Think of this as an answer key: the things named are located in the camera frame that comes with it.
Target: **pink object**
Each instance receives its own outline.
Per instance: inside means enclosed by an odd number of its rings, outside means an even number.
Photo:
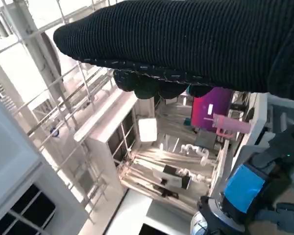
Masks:
[[[239,121],[230,117],[225,117],[223,115],[214,114],[213,127],[217,128],[216,134],[225,138],[232,138],[232,135],[227,135],[221,132],[221,129],[228,130],[232,132],[241,132],[248,134],[250,132],[250,124],[247,122]]]

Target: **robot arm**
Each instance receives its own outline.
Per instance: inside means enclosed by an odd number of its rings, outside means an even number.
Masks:
[[[269,144],[268,149],[253,154],[237,168],[228,180],[221,200],[200,198],[198,210],[205,223],[202,222],[202,227],[192,235],[245,234],[245,227],[251,221],[264,219],[276,223],[278,229],[294,232],[294,221],[288,222],[294,218],[294,204],[278,204],[276,209],[272,206],[293,183],[294,125],[277,134]]]

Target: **gloved hand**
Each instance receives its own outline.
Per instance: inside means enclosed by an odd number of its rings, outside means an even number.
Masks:
[[[53,39],[145,98],[192,85],[197,96],[223,87],[294,99],[294,0],[128,0]]]

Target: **white wall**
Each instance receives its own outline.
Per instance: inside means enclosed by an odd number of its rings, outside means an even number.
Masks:
[[[152,199],[129,190],[106,235],[138,235]]]
[[[129,190],[106,235],[138,235],[145,223],[167,235],[189,235],[192,216]]]
[[[168,235],[189,235],[191,216],[186,216],[178,210],[168,209],[169,205],[162,205],[153,201],[145,217],[145,223]]]

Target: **bright light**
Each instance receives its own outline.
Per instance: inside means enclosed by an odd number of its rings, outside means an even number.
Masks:
[[[139,119],[138,129],[142,142],[157,140],[157,120],[155,118]]]
[[[209,107],[208,107],[208,115],[211,115],[212,114],[212,108],[214,107],[213,104],[209,104]]]

